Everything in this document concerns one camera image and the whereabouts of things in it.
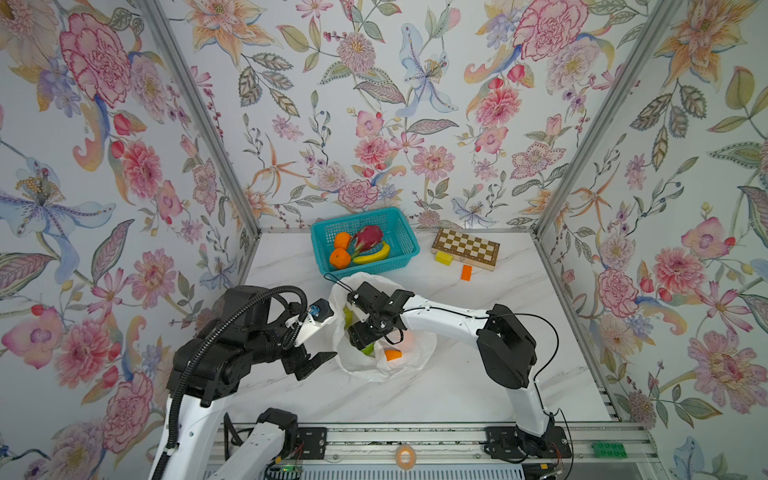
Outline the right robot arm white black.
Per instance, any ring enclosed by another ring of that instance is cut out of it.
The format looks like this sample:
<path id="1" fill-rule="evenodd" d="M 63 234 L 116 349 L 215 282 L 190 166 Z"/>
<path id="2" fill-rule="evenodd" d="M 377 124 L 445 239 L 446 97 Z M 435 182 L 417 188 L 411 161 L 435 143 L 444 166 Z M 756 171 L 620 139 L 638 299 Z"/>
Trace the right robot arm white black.
<path id="1" fill-rule="evenodd" d="M 368 291 L 365 286 L 348 294 L 347 303 L 360 318 L 349 329 L 350 343 L 359 350 L 393 331 L 407 330 L 433 333 L 476 348 L 485 373 L 506 390 L 514 413 L 513 426 L 485 429 L 486 455 L 514 464 L 573 456 L 568 430 L 556 424 L 555 414 L 544 406 L 536 384 L 536 341 L 508 307 L 461 309 L 410 291 L 386 294 Z"/>

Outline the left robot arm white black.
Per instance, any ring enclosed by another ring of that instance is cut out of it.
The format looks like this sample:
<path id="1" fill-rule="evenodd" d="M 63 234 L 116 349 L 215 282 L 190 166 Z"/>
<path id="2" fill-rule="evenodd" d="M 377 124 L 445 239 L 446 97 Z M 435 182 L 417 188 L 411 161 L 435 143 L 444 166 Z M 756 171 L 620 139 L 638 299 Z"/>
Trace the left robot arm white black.
<path id="1" fill-rule="evenodd" d="M 335 356 L 309 355 L 303 344 L 331 322 L 327 300 L 309 303 L 295 286 L 238 286 L 223 299 L 222 317 L 174 355 L 155 479 L 201 477 L 219 425 L 252 366 L 279 361 L 286 374 L 303 380 Z"/>

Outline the white translucent plastic bag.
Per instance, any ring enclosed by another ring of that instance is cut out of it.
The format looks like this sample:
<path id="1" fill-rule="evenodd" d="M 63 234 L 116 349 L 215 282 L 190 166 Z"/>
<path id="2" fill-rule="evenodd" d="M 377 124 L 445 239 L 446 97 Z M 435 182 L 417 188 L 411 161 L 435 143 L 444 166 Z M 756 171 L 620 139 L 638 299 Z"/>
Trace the white translucent plastic bag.
<path id="1" fill-rule="evenodd" d="M 329 302 L 340 318 L 331 327 L 330 340 L 337 352 L 338 366 L 349 376 L 372 383 L 421 371 L 431 359 L 437 345 L 433 333 L 407 330 L 396 326 L 383 337 L 359 350 L 352 343 L 351 329 L 360 324 L 363 315 L 347 301 L 348 295 L 365 283 L 390 295 L 401 286 L 383 276 L 356 273 L 340 278 L 327 273 L 324 278 L 333 283 Z"/>

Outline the green pepper toy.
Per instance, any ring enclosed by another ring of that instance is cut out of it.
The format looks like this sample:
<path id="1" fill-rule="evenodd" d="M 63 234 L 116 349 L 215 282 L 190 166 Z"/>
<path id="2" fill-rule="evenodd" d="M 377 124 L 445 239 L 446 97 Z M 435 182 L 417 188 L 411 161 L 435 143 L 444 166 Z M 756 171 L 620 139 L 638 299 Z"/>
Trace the green pepper toy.
<path id="1" fill-rule="evenodd" d="M 344 329 L 347 330 L 356 322 L 356 317 L 348 307 L 345 307 L 343 309 L 343 313 L 344 313 Z"/>

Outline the orange fruit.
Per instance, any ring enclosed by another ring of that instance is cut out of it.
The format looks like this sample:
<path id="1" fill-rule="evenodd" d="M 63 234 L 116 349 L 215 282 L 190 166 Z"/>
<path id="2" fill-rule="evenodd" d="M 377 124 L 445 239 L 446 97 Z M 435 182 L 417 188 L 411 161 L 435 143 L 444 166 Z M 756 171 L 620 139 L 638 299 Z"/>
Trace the orange fruit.
<path id="1" fill-rule="evenodd" d="M 334 248 L 347 250 L 352 241 L 352 236 L 347 232 L 340 232 L 334 238 Z"/>
<path id="2" fill-rule="evenodd" d="M 331 252 L 329 257 L 329 264 L 335 270 L 346 269 L 350 265 L 350 263 L 351 263 L 351 255 L 346 249 L 336 248 Z"/>

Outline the pink dragon fruit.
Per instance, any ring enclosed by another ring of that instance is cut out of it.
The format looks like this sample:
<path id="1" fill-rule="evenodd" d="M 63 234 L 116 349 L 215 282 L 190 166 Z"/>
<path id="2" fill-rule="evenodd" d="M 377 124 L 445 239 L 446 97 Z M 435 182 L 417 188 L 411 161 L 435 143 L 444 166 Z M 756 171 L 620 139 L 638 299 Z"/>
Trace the pink dragon fruit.
<path id="1" fill-rule="evenodd" d="M 359 256 L 378 246 L 383 240 L 383 231 L 378 225 L 367 225 L 352 237 L 352 256 Z"/>

